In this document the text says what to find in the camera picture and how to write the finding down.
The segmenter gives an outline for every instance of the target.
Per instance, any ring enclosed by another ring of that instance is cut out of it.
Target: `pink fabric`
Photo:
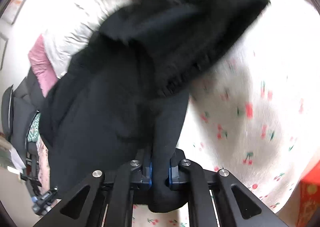
[[[45,52],[42,35],[38,37],[28,57],[32,71],[38,79],[42,94],[46,97],[49,90],[58,81],[58,78]]]

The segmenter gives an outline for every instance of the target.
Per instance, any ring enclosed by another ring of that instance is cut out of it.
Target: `pink cloth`
[[[38,79],[42,94],[46,97],[49,90],[58,81],[58,78],[45,52],[42,35],[38,37],[28,57],[32,71]]]

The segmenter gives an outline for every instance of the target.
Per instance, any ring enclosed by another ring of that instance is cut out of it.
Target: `silver screw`
[[[93,171],[92,176],[93,177],[100,177],[100,176],[102,176],[102,171],[101,170]]]
[[[181,165],[183,165],[183,166],[190,166],[191,165],[191,161],[189,159],[183,159],[180,162],[181,162]]]
[[[139,160],[134,159],[134,160],[131,160],[131,162],[130,162],[130,166],[139,166],[139,165],[140,165]]]
[[[221,170],[219,170],[219,175],[228,176],[229,175],[229,171],[226,170],[226,169],[221,169]]]

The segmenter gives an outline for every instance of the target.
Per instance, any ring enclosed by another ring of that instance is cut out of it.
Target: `framed picture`
[[[25,1],[26,0],[11,0],[1,18],[12,25],[16,21]]]
[[[4,35],[0,33],[0,60],[1,60],[0,71],[2,70],[4,53],[5,53],[5,49],[7,48],[7,43],[8,43],[8,38],[6,38]]]

